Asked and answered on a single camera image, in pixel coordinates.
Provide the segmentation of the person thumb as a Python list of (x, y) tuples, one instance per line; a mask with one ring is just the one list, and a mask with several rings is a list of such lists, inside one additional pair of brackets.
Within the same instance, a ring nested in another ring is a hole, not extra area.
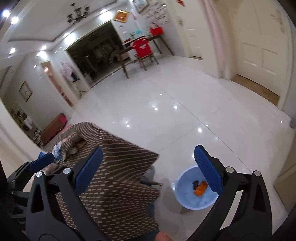
[(165, 232), (159, 232), (155, 239), (155, 241), (173, 241), (172, 238)]

